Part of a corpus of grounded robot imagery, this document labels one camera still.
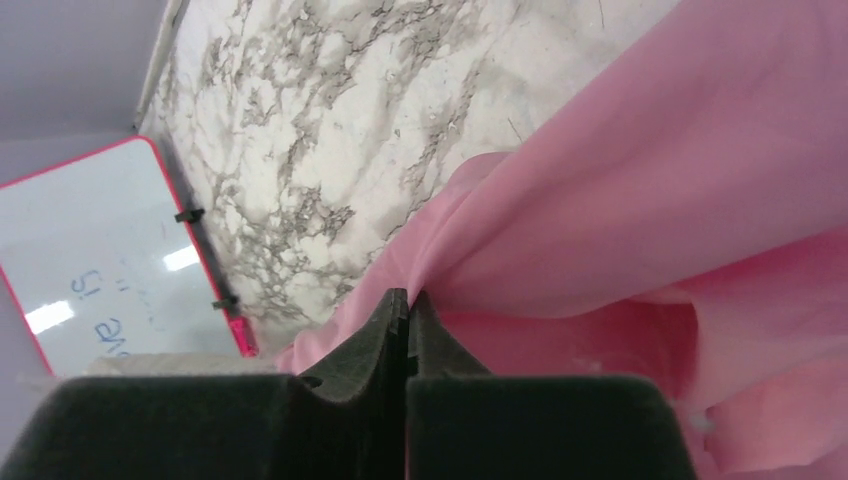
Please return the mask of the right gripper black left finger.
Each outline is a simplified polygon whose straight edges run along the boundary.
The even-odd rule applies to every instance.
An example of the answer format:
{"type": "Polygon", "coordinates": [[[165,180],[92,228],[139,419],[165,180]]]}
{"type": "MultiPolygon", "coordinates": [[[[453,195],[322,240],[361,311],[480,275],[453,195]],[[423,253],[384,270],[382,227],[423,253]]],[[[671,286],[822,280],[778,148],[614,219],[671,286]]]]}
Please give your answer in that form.
{"type": "Polygon", "coordinates": [[[78,377],[49,394],[5,479],[400,479],[409,306],[388,290],[300,375],[78,377]]]}

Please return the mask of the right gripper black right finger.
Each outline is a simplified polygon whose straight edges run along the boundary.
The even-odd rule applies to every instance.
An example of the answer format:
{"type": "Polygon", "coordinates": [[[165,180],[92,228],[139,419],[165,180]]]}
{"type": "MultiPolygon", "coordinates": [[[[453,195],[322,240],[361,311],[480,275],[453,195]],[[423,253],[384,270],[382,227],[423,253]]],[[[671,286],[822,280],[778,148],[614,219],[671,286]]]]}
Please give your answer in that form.
{"type": "Polygon", "coordinates": [[[443,325],[410,309],[417,372],[406,387],[411,479],[692,479],[660,390],[633,376],[497,376],[443,325]]]}

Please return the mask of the pink floral pillowcase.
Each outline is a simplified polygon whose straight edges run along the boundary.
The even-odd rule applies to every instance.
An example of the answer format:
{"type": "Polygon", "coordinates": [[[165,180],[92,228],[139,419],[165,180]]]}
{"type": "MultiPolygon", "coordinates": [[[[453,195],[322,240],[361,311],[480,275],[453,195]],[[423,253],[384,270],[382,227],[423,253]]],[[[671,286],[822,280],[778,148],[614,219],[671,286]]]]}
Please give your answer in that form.
{"type": "Polygon", "coordinates": [[[466,160],[277,367],[390,288],[497,373],[651,378],[703,479],[845,478],[846,3],[679,3],[516,151],[466,160]]]}

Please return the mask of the white pillow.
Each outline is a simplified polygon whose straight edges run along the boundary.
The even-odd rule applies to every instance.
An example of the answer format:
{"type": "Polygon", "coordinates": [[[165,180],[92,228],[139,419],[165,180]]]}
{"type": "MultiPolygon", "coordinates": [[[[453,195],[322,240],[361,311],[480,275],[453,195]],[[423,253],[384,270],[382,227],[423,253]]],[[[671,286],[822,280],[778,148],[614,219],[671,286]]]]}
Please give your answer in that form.
{"type": "Polygon", "coordinates": [[[86,376],[218,376],[276,373],[270,360],[204,353],[130,354],[103,357],[87,366],[86,376]]]}

